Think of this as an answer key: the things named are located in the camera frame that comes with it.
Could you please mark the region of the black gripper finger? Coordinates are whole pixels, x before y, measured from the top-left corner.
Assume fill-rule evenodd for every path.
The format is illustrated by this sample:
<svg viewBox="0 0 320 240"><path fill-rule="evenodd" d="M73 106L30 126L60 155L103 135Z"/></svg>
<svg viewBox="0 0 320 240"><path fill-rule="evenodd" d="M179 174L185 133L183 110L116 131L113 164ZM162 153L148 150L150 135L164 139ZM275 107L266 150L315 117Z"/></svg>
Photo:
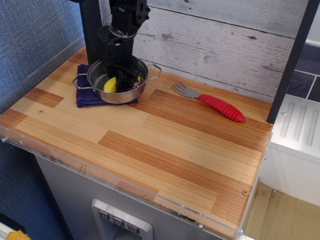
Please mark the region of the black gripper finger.
<svg viewBox="0 0 320 240"><path fill-rule="evenodd" d="M128 82L129 82L129 90L134 90L140 86L140 76L130 75Z"/></svg>
<svg viewBox="0 0 320 240"><path fill-rule="evenodd" d="M115 87L117 92L126 92L129 89L129 75L125 71L117 69L115 73L115 80Z"/></svg>

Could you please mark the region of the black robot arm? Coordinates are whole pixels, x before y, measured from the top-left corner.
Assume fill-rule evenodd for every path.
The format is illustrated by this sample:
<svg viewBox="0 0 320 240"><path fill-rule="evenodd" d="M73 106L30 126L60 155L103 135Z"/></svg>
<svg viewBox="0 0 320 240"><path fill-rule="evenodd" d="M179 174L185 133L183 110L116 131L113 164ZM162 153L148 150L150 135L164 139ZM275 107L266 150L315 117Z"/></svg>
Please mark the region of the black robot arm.
<svg viewBox="0 0 320 240"><path fill-rule="evenodd" d="M121 93L141 83L141 70L133 56L134 37L151 9L146 0L111 0L109 7L111 23L97 31L97 53L108 71L103 90Z"/></svg>

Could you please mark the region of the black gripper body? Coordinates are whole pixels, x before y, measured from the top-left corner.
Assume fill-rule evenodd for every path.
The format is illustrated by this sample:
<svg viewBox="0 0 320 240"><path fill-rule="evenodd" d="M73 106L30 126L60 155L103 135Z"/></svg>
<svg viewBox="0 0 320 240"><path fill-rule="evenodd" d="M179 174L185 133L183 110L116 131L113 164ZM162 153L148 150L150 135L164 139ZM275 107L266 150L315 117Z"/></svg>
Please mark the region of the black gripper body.
<svg viewBox="0 0 320 240"><path fill-rule="evenodd" d="M109 77L114 77L118 70L134 77L140 75L138 60L133 56L133 45L133 36L115 35L109 25L97 31L98 58L106 66Z"/></svg>

